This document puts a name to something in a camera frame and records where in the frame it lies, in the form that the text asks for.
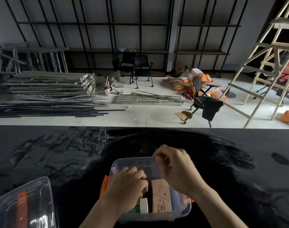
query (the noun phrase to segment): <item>white floor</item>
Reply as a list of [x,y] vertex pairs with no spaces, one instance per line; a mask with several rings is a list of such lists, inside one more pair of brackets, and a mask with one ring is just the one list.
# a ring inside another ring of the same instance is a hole
[[[223,74],[223,78],[215,78],[215,80],[223,86],[227,86],[233,74]],[[145,81],[145,77],[140,77],[138,86],[140,91],[160,94],[160,95],[179,95],[172,89],[172,85],[164,82],[165,77],[154,77],[154,87],[150,87],[151,82]],[[124,94],[130,94],[136,91],[136,84],[129,85],[129,77],[121,79],[124,83]],[[252,79],[247,76],[240,76],[239,80],[234,84],[249,89]],[[227,103],[234,105],[239,110],[247,114],[251,114],[258,103],[258,99],[254,100],[250,97],[248,102],[243,105],[246,93],[237,89],[232,89],[237,96],[234,99],[228,99]],[[112,93],[107,97],[111,103],[115,100],[116,94]],[[279,97],[274,91],[268,94],[268,98],[278,101]],[[93,118],[75,118],[75,117],[22,117],[22,118],[5,118],[0,119],[0,125],[37,125],[37,126],[123,126],[123,127],[182,127],[182,128],[208,128],[208,121],[201,117],[202,110],[198,110],[191,120],[184,125],[181,119],[175,114],[177,112],[188,110],[190,105],[182,106],[158,106],[158,105],[128,105],[110,104],[108,109],[125,109],[125,111],[110,112],[108,115]],[[281,122],[280,118],[286,110],[289,110],[289,99],[284,99],[284,106],[279,108],[276,118],[271,121],[270,118],[275,109],[275,105],[265,101],[265,103],[257,111],[255,118],[249,123],[247,128],[260,129],[289,129],[289,125]],[[242,128],[247,118],[223,106],[216,113],[211,122],[213,128]]]

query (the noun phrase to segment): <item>clear plastic box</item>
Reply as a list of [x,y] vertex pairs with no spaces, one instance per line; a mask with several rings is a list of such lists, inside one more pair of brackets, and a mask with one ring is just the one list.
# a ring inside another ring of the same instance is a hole
[[56,227],[51,184],[40,177],[0,197],[0,228]]
[[[147,180],[161,179],[162,173],[158,168],[156,161],[152,157],[133,157],[133,158],[121,158],[117,159],[111,168],[109,182],[111,181],[111,176],[119,172],[124,167],[133,167],[136,166],[138,170],[143,170],[147,175]],[[126,223],[130,221],[159,221],[167,220],[174,221],[176,218],[181,218],[187,216],[191,211],[191,201],[185,195],[175,191],[173,188],[170,188],[172,212],[166,213],[148,213],[148,214],[132,214],[127,213],[122,215],[119,218],[120,223]]]

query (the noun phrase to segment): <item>wall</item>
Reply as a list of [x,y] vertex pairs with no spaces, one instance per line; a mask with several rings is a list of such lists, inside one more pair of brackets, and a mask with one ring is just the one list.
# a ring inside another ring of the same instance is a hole
[[[18,21],[27,21],[19,0],[8,0]],[[60,22],[76,22],[71,0],[52,0],[57,17]],[[77,8],[78,18],[83,22],[81,8],[78,0],[74,0]],[[139,22],[139,0],[112,0],[115,22],[138,23]],[[212,23],[226,23],[234,0],[218,0]],[[239,13],[245,0],[239,0],[232,23],[238,21]],[[48,0],[41,0],[49,21],[55,21],[54,15]],[[214,0],[210,0],[208,16],[211,13]],[[23,0],[25,8],[32,21],[44,21],[37,0]],[[206,0],[186,0],[184,23],[200,23]],[[238,30],[235,41],[232,45],[227,63],[240,64],[250,53],[253,44],[257,40],[260,30],[267,18],[267,15],[274,3],[274,0],[249,0],[244,17],[241,21],[242,27]],[[108,22],[105,0],[82,0],[87,22]],[[143,23],[166,23],[168,19],[169,0],[142,0],[142,22]],[[44,47],[54,47],[47,26],[34,25],[38,38]],[[29,25],[21,25],[26,39],[33,45],[38,46],[34,34]],[[85,46],[89,47],[86,37],[86,30],[81,26]],[[51,25],[58,47],[63,47],[58,27]],[[70,48],[82,48],[80,34],[76,25],[61,26],[66,46]],[[110,48],[109,27],[106,25],[88,26],[89,36],[93,48]],[[224,29],[211,28],[207,40],[206,49],[218,49]],[[222,50],[226,51],[234,29],[229,29]],[[139,48],[139,27],[138,26],[115,26],[116,43],[118,48]],[[165,26],[142,26],[142,48],[165,49],[167,29]],[[181,32],[179,48],[195,48],[199,28],[184,27]],[[200,48],[205,37],[203,31]],[[8,10],[5,1],[0,0],[0,43],[16,44],[23,42],[17,26]],[[95,54],[95,62],[99,68],[112,68],[111,54]],[[179,55],[177,66],[192,65],[193,56]],[[201,69],[212,69],[215,56],[203,56]],[[216,69],[219,69],[223,58],[220,57]],[[73,65],[75,67],[86,67],[84,55],[73,54]],[[164,55],[149,55],[149,60],[154,62],[154,68],[163,68]]]

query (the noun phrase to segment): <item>chair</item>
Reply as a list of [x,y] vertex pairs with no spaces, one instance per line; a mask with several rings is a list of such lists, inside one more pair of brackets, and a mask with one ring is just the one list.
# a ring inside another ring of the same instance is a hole
[[[209,86],[209,88],[206,91],[203,91],[201,86],[201,81],[199,76],[195,76],[193,78],[193,85],[196,89],[196,93],[194,96],[194,103],[192,106],[195,106],[196,109],[189,115],[185,121],[184,124],[186,124],[187,120],[192,117],[192,115],[198,110],[198,109],[203,109],[203,114],[202,117],[204,119],[207,119],[209,122],[209,126],[211,128],[211,121],[213,120],[216,112],[220,110],[220,108],[223,106],[223,101],[214,97],[207,96],[207,92],[212,88],[212,87],[218,87],[217,85],[213,84],[206,84]],[[203,94],[201,96],[198,95],[198,92],[201,91]]]
[[[136,55],[135,53],[124,52],[122,54],[122,61],[121,62],[119,62],[119,59],[113,60],[112,64],[113,64],[113,67],[114,67],[114,71],[119,70],[121,72],[127,72],[127,73],[131,72],[132,71],[132,65],[134,64],[135,55]],[[131,66],[122,66],[123,63],[131,64]]]
[[147,81],[150,81],[150,76],[151,76],[151,81],[152,81],[152,86],[153,85],[153,79],[152,79],[152,65],[154,64],[153,62],[150,62],[151,66],[149,65],[148,62],[148,56],[147,55],[136,55],[134,57],[134,65],[133,65],[133,69],[134,71],[132,72],[132,75],[130,77],[130,84],[131,84],[131,79],[133,82],[133,75],[135,75],[135,79],[136,79],[136,89],[138,89],[138,84],[137,84],[137,79],[139,76],[142,77],[148,77]]

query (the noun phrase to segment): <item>shelving unit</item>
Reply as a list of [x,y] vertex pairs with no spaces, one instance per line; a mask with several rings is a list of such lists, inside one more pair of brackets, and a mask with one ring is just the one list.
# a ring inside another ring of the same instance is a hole
[[[136,50],[136,53],[139,53],[139,54],[162,54],[164,55],[164,67],[163,67],[163,70],[165,70],[165,66],[167,64],[167,60],[168,60],[168,54],[169,54],[169,37],[170,37],[170,34],[171,34],[171,25],[172,25],[172,20],[173,20],[173,7],[174,7],[174,0],[170,0],[170,4],[169,4],[169,14],[168,14],[168,22],[167,23],[164,23],[164,24],[160,24],[160,23],[143,23],[142,22],[142,8],[141,8],[141,0],[139,0],[139,23],[116,23],[114,22],[114,17],[113,17],[113,7],[112,7],[112,0],[105,0],[105,4],[106,4],[106,9],[107,9],[107,18],[108,18],[108,22],[106,23],[100,23],[100,22],[87,22],[86,21],[86,18],[85,18],[85,14],[84,14],[84,9],[83,9],[83,5],[82,5],[82,0],[79,0],[79,4],[80,4],[80,8],[81,8],[81,11],[82,11],[82,20],[80,20],[78,18],[78,14],[77,14],[77,10],[76,10],[76,5],[75,5],[75,2],[74,0],[71,0],[71,3],[72,3],[72,6],[73,6],[73,9],[74,9],[74,13],[75,13],[75,17],[76,17],[76,22],[59,22],[58,21],[58,18],[57,18],[57,15],[56,15],[56,12],[55,12],[55,8],[54,8],[54,5],[53,5],[53,2],[52,0],[49,0],[49,3],[50,3],[50,6],[52,8],[52,11],[53,11],[53,15],[55,17],[55,22],[49,22],[47,20],[47,17],[46,17],[46,13],[45,13],[45,10],[42,6],[42,3],[41,3],[41,0],[37,0],[39,5],[40,5],[40,9],[42,11],[42,14],[44,16],[44,21],[43,22],[33,22],[30,17],[29,17],[29,14],[27,13],[27,10],[25,8],[25,5],[23,3],[22,0],[19,0],[22,8],[23,8],[23,11],[24,11],[24,14],[25,16],[27,17],[27,22],[19,22],[17,21],[16,19],[16,16],[14,15],[13,11],[12,11],[12,8],[10,7],[10,4],[8,3],[8,0],[5,0],[6,2],[6,5],[18,27],[18,30],[24,40],[24,42],[27,42],[24,34],[23,34],[23,31],[21,30],[21,27],[20,25],[30,25],[31,26],[31,29],[32,29],[32,32],[36,38],[36,41],[39,45],[39,47],[42,47],[39,39],[38,39],[38,36],[36,34],[36,31],[33,27],[33,25],[46,25],[48,27],[48,30],[50,32],[50,35],[51,35],[51,38],[52,38],[52,41],[53,41],[53,44],[55,47],[58,47],[59,45],[57,45],[56,41],[55,41],[55,37],[52,33],[52,30],[51,30],[51,27],[50,25],[57,25],[58,26],[58,30],[59,30],[59,33],[60,33],[60,36],[62,38],[62,42],[63,42],[63,47],[67,47],[66,45],[66,42],[64,40],[64,37],[63,37],[63,32],[61,30],[61,26],[62,25],[77,25],[78,26],[78,30],[79,30],[79,34],[80,34],[80,38],[81,38],[81,42],[82,42],[82,48],[69,48],[69,50],[66,52],[66,53],[83,53],[86,57],[86,63],[87,63],[87,67],[86,68],[74,68],[73,65],[72,65],[72,61],[71,61],[71,58],[70,56],[67,56],[68,57],[68,63],[71,67],[71,69],[86,69],[88,70],[89,72],[92,72],[92,70],[96,70],[96,69],[101,69],[99,68],[99,65],[97,65],[95,63],[95,59],[94,59],[94,53],[106,53],[106,54],[112,54],[113,56],[113,60],[114,59],[118,59],[118,54],[121,53],[118,48],[117,48],[117,44],[116,44],[116,33],[115,33],[115,26],[116,25],[130,25],[130,26],[139,26],[139,48],[136,48],[134,50]],[[88,44],[89,44],[89,48],[86,48],[85,46],[85,42],[84,42],[84,39],[83,39],[83,34],[82,34],[82,30],[81,30],[81,25],[84,25],[85,26],[85,29],[86,29],[86,37],[87,37],[87,40],[88,40]],[[90,37],[89,37],[89,32],[88,32],[88,25],[107,25],[109,26],[109,32],[110,32],[110,40],[111,40],[111,48],[93,48],[93,45],[90,41]],[[165,49],[143,49],[142,48],[142,26],[166,26],[167,27],[167,34],[166,34],[166,43],[165,43]],[[92,58],[92,61],[93,61],[93,66],[94,68],[92,68],[90,66],[90,63],[89,63],[89,57],[87,56],[88,54],[91,55],[91,58]]]
[[[225,62],[227,60],[227,57],[228,57],[228,55],[230,55],[229,52],[230,52],[232,43],[234,41],[235,35],[237,33],[237,30],[240,27],[241,19],[243,17],[244,11],[245,11],[247,3],[248,3],[248,0],[246,0],[245,4],[244,4],[244,7],[243,7],[243,9],[241,11],[240,17],[238,19],[238,23],[236,25],[235,24],[230,24],[231,20],[232,20],[233,13],[234,13],[234,10],[235,10],[235,7],[236,7],[236,4],[237,4],[237,1],[238,0],[234,0],[233,7],[232,7],[232,10],[231,10],[228,22],[226,24],[212,24],[211,23],[217,0],[214,0],[208,24],[205,24],[205,21],[206,21],[206,17],[207,17],[207,10],[208,10],[208,6],[209,6],[210,0],[207,0],[207,2],[206,2],[205,11],[204,11],[204,15],[203,15],[201,24],[183,24],[183,15],[184,15],[184,11],[185,11],[185,0],[183,0],[180,24],[178,25],[179,33],[178,33],[178,40],[177,40],[176,50],[175,50],[175,54],[176,55],[175,55],[175,61],[174,61],[174,69],[176,67],[177,57],[178,57],[179,54],[194,55],[193,61],[192,61],[192,68],[195,68],[194,67],[194,63],[195,63],[196,56],[200,55],[200,60],[199,60],[198,66],[196,67],[196,68],[199,68],[199,69],[200,69],[200,63],[201,63],[203,55],[217,55],[216,59],[215,59],[215,62],[214,62],[214,65],[213,65],[213,71],[214,72],[215,72],[215,66],[216,66],[216,63],[218,61],[219,56],[225,56],[225,59],[223,61],[222,67],[221,67],[221,69],[219,71],[219,75],[218,75],[218,77],[220,77],[220,75],[221,75],[221,73],[223,71],[223,66],[224,66],[224,64],[225,64]],[[197,41],[197,45],[196,45],[195,49],[179,49],[179,40],[180,40],[182,27],[200,27],[200,33],[199,33],[199,37],[198,37],[198,41]],[[205,39],[204,39],[203,47],[202,47],[202,49],[199,49],[200,40],[201,40],[201,36],[202,36],[204,27],[207,27],[207,33],[206,33],[206,36],[205,36]],[[225,29],[225,32],[223,34],[222,41],[220,43],[219,48],[215,49],[215,50],[205,50],[205,46],[206,46],[209,30],[210,30],[211,27],[225,27],[226,29]],[[227,31],[228,31],[229,27],[235,27],[235,31],[234,31],[234,34],[232,36],[232,39],[231,39],[230,45],[228,47],[228,50],[226,52],[224,52],[224,51],[222,51],[222,47],[223,47],[223,43],[224,43],[224,40],[225,40],[225,37],[226,37],[226,34],[227,34]]]

